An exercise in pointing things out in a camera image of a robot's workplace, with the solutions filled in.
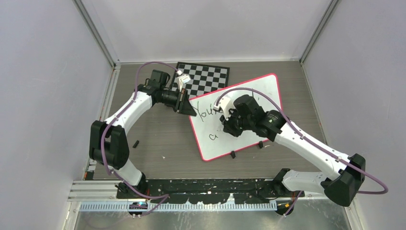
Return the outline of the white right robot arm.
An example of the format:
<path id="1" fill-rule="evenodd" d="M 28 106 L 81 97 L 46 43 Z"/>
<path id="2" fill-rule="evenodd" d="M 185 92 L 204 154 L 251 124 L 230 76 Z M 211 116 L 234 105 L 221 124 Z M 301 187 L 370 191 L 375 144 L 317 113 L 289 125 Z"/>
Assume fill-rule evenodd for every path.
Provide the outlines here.
<path id="1" fill-rule="evenodd" d="M 261 138 L 282 145 L 312 163 L 319 172 L 298 172 L 283 168 L 273 179 L 273 191 L 287 196 L 296 191 L 308 191 L 326 195 L 334 203 L 348 207 L 358 193 L 365 176 L 366 160 L 359 154 L 349 156 L 313 138 L 277 110 L 264 111 L 254 97 L 244 94 L 234 101 L 224 96 L 215 106 L 223 111 L 220 121 L 223 131 L 239 137 L 244 131 L 252 131 Z"/>

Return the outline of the pink framed whiteboard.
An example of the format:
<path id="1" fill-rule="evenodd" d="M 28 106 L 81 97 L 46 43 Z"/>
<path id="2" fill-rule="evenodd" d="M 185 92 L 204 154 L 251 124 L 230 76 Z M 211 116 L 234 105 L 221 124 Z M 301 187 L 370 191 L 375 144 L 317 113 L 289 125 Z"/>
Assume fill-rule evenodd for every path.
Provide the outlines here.
<path id="1" fill-rule="evenodd" d="M 278 78 L 269 74 L 190 99 L 190 116 L 204 161 L 211 161 L 268 141 L 265 118 L 282 108 Z"/>

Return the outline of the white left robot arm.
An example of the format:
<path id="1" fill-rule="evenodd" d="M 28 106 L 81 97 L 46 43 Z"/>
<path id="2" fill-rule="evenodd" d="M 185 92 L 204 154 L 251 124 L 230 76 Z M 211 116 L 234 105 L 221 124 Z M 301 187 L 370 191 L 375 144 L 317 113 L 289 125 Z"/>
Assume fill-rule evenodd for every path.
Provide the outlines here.
<path id="1" fill-rule="evenodd" d="M 191 78 L 180 70 L 176 73 L 178 87 L 170 90 L 166 88 L 169 74 L 153 70 L 151 77 L 136 87 L 130 99 L 116 113 L 104 121 L 94 121 L 90 127 L 90 159 L 106 166 L 109 172 L 118 174 L 128 182 L 128 192 L 135 198 L 142 198 L 147 192 L 147 186 L 144 173 L 129 159 L 128 131 L 141 115 L 159 103 L 181 115 L 197 115 L 184 87 Z"/>

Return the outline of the black marker cap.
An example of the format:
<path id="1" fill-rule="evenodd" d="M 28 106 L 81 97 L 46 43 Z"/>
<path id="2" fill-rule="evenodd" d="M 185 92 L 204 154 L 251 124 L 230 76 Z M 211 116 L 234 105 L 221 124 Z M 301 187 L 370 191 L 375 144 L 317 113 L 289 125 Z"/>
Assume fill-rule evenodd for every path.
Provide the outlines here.
<path id="1" fill-rule="evenodd" d="M 135 149 L 138 145 L 139 145 L 139 140 L 137 140 L 137 141 L 133 144 L 132 148 Z"/>

